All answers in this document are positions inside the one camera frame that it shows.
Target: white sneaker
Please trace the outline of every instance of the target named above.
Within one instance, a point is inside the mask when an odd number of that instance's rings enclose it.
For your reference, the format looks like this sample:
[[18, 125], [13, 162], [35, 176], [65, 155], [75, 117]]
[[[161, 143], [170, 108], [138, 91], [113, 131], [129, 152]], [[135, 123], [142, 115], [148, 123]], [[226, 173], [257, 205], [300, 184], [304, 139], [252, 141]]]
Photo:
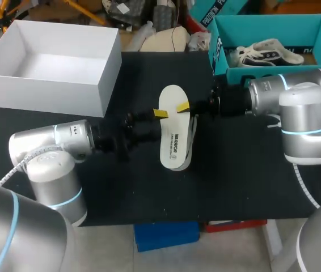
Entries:
[[238, 67], [301, 65], [304, 58], [287, 50], [278, 39], [256, 42], [249, 47], [239, 46], [234, 54]]

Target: cable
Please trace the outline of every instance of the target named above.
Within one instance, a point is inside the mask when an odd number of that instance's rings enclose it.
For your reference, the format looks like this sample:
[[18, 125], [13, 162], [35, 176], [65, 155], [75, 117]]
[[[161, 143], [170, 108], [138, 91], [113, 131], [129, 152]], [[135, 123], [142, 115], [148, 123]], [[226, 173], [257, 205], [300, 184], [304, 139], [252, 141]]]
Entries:
[[9, 171], [8, 174], [6, 174], [1, 180], [0, 180], [0, 186], [3, 186], [4, 183], [6, 183], [11, 176], [14, 175], [15, 172], [23, 169], [26, 171], [26, 165], [31, 161], [34, 157], [37, 157], [38, 155], [41, 155], [43, 153], [46, 153], [48, 151], [55, 151], [55, 150], [64, 150], [61, 146], [44, 146], [40, 147], [38, 149], [34, 149], [31, 151], [30, 154], [27, 154], [26, 157], [19, 163], [17, 164], [11, 171]]
[[176, 30], [176, 28], [174, 28], [173, 31], [172, 31], [172, 44], [173, 44], [173, 50], [174, 50], [174, 52], [176, 52], [176, 49], [174, 47], [174, 42], [173, 42], [173, 32], [174, 32], [174, 30]]
[[303, 182], [302, 176], [299, 172], [298, 166], [293, 163], [293, 168], [295, 171], [295, 175], [297, 176], [297, 179], [299, 181], [299, 184], [301, 185], [303, 192], [305, 193], [306, 197], [309, 199], [309, 201], [314, 205], [314, 207], [316, 207], [317, 209], [319, 209], [320, 205], [317, 203], [317, 201], [312, 197], [312, 195], [309, 193], [306, 185]]

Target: floor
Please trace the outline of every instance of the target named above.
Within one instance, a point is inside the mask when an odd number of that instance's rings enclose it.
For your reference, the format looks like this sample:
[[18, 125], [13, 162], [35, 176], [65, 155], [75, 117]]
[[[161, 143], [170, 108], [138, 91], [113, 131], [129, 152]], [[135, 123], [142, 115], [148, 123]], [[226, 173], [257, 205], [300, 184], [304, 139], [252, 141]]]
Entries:
[[[304, 221], [277, 220], [282, 242]], [[79, 272], [271, 271], [261, 228], [202, 233], [196, 243], [143, 253], [137, 252], [133, 226], [79, 227], [75, 235]]]

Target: black table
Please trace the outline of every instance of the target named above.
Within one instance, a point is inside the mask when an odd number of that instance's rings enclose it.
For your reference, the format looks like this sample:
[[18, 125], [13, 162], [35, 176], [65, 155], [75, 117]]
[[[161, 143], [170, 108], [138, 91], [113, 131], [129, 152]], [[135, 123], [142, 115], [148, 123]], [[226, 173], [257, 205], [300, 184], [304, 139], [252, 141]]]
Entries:
[[[111, 124], [128, 111], [157, 107], [159, 94], [170, 84], [183, 88], [190, 100], [206, 98], [212, 85], [207, 54], [124, 53], [107, 118], [87, 119]], [[0, 179], [12, 167], [7, 148], [11, 134], [82, 118], [0, 108]], [[275, 123], [267, 116], [214, 121], [201, 116], [192, 162], [183, 172], [161, 165], [159, 142], [140, 145], [129, 163], [118, 163], [114, 154], [89, 158], [77, 165], [88, 207], [85, 225], [311, 215], [315, 207], [284, 158], [280, 128], [267, 128]], [[321, 204], [321, 166], [299, 170]], [[23, 173], [16, 173], [5, 187], [34, 198]]]

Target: white cardboard box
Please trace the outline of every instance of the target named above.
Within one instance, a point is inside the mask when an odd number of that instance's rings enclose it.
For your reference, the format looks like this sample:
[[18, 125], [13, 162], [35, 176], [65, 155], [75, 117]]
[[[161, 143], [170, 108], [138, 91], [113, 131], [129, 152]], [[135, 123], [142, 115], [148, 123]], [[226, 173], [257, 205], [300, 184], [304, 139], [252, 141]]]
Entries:
[[0, 39], [0, 107], [104, 117], [118, 29], [15, 20]]

